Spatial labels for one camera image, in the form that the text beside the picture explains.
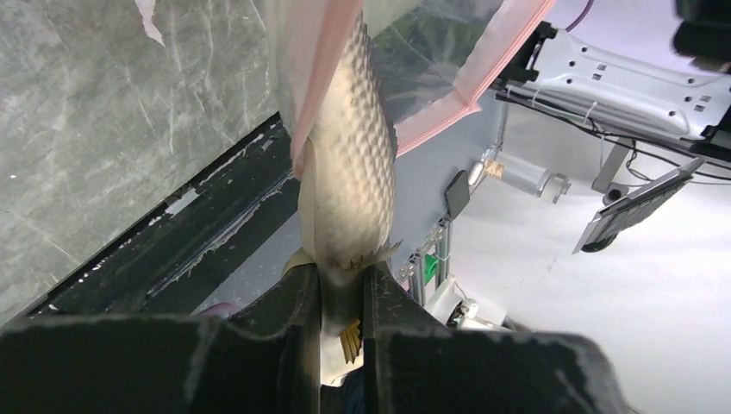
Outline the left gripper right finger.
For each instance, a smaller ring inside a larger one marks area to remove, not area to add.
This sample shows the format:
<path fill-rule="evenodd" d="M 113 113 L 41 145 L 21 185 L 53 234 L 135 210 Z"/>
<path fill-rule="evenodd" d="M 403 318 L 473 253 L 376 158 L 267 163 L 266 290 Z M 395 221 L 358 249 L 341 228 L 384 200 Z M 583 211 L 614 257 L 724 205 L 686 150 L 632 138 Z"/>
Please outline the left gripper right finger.
<path fill-rule="evenodd" d="M 591 340 L 554 332 L 449 329 L 385 265 L 364 279 L 369 413 L 625 413 Z"/>

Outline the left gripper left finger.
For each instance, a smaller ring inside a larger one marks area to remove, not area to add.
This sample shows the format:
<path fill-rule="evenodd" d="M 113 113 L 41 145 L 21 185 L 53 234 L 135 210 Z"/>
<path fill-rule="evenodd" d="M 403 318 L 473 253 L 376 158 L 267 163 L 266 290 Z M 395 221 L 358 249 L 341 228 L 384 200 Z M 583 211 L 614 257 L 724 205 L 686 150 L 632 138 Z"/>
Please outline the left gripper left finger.
<path fill-rule="evenodd" d="M 228 319 L 51 315 L 1 331 L 4 413 L 316 413 L 313 266 Z"/>

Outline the clear zip top bag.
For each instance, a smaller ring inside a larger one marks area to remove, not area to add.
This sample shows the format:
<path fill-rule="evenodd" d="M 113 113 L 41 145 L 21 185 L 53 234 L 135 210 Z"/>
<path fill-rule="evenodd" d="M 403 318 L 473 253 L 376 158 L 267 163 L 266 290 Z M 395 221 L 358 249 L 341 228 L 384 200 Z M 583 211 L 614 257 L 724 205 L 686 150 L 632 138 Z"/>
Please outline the clear zip top bag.
<path fill-rule="evenodd" d="M 384 109 L 405 154 L 477 112 L 550 0 L 258 1 L 272 94 L 303 172 L 303 146 L 322 113 L 347 38 L 361 19 L 372 39 Z"/>

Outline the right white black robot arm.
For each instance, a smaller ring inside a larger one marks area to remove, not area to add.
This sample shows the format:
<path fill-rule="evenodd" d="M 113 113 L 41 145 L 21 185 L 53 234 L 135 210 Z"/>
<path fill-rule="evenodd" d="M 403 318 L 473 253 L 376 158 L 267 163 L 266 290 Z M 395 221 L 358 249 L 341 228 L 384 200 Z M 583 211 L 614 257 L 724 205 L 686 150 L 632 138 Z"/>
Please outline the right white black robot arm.
<path fill-rule="evenodd" d="M 691 50 L 728 53 L 730 32 L 674 41 L 673 1 L 558 1 L 531 59 L 534 80 L 504 96 L 563 110 L 718 160 L 730 158 L 730 67 L 695 67 Z"/>

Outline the silver cylinder bottle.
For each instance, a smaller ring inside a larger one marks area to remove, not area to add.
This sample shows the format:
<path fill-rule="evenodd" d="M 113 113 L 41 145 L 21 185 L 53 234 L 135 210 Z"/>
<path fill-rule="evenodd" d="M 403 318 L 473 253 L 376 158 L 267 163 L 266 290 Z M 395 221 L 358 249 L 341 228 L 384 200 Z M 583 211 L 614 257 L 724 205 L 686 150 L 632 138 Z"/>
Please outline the silver cylinder bottle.
<path fill-rule="evenodd" d="M 503 182 L 552 204 L 556 204 L 571 187 L 564 174 L 552 172 L 496 147 L 489 148 L 472 165 L 467 177 L 469 188 L 473 191 L 486 178 Z"/>

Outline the black keyboard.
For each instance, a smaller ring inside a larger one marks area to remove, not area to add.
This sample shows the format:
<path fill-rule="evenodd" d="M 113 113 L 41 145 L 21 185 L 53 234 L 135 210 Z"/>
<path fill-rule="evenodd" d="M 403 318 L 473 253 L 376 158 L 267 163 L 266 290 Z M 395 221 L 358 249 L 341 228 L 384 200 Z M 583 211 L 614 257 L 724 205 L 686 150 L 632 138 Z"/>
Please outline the black keyboard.
<path fill-rule="evenodd" d="M 704 163 L 704 159 L 695 158 L 602 207 L 587 224 L 573 253 L 595 253 L 605 249 L 622 231 L 643 222 L 675 196 Z"/>

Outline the grey monitor stand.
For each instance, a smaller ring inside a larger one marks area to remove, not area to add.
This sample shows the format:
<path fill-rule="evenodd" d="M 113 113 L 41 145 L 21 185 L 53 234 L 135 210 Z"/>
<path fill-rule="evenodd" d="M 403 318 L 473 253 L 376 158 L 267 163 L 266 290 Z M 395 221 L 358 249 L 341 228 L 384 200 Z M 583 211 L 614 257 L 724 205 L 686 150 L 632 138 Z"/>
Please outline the grey monitor stand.
<path fill-rule="evenodd" d="M 604 205 L 612 204 L 629 193 L 629 186 L 615 182 L 615 176 L 631 149 L 632 141 L 630 139 L 618 138 L 609 155 L 600 156 L 599 173 L 592 182 L 591 189 L 603 194 Z"/>

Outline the aluminium frame rail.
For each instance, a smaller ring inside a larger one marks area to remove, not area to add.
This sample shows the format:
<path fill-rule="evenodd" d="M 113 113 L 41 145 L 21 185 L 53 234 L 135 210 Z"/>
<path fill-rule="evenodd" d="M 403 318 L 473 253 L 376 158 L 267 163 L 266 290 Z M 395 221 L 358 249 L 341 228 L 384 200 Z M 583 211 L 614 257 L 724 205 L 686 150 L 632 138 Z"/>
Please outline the aluminium frame rail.
<path fill-rule="evenodd" d="M 428 232 L 423 243 L 395 273 L 395 279 L 421 306 L 428 301 L 427 286 L 434 289 L 447 280 L 452 253 L 453 219 L 445 214 Z"/>

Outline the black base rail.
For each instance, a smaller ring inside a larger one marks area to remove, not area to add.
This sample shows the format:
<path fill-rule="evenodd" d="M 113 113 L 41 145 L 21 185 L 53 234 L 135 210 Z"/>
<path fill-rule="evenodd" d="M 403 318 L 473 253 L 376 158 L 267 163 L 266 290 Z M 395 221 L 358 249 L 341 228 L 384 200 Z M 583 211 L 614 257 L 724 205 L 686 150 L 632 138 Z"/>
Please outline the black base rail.
<path fill-rule="evenodd" d="M 297 190 L 288 135 L 271 116 L 29 315 L 193 312 L 293 215 Z"/>

